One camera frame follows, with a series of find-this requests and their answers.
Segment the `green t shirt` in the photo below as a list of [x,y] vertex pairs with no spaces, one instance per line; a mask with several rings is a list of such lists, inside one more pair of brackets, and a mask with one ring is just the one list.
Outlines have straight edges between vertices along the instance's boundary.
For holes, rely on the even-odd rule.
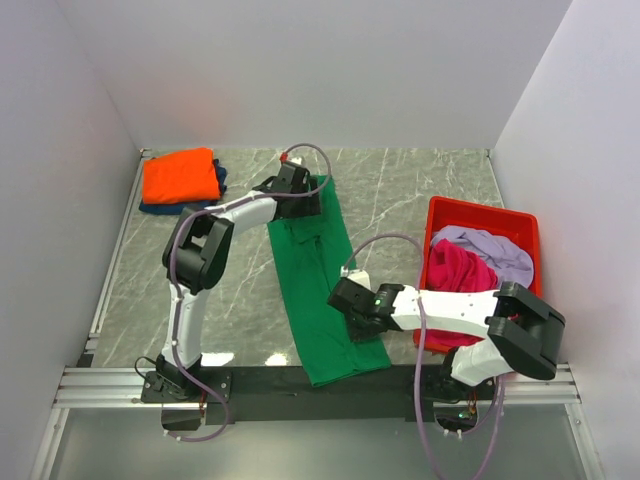
[[391,366],[380,339],[353,343],[343,314],[328,304],[353,249],[333,180],[320,192],[320,204],[318,215],[268,225],[289,326],[314,387]]

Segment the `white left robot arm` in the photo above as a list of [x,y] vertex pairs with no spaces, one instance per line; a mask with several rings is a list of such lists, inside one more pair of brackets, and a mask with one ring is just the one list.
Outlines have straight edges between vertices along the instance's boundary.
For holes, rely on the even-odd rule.
[[183,209],[162,257],[171,307],[167,337],[156,360],[156,372],[173,399],[186,402],[199,392],[206,302],[225,272],[232,241],[276,220],[318,215],[324,185],[301,164],[285,161],[277,175],[236,200]]

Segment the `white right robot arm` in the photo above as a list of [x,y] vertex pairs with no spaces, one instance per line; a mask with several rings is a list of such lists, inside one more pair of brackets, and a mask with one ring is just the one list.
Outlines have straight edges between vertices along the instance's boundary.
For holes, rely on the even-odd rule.
[[328,304],[343,314],[353,342],[387,331],[420,329],[476,337],[473,345],[449,352],[439,374],[440,390],[452,399],[510,372],[540,381],[556,376],[566,320],[516,282],[475,293],[418,290],[393,283],[372,291],[343,277]]

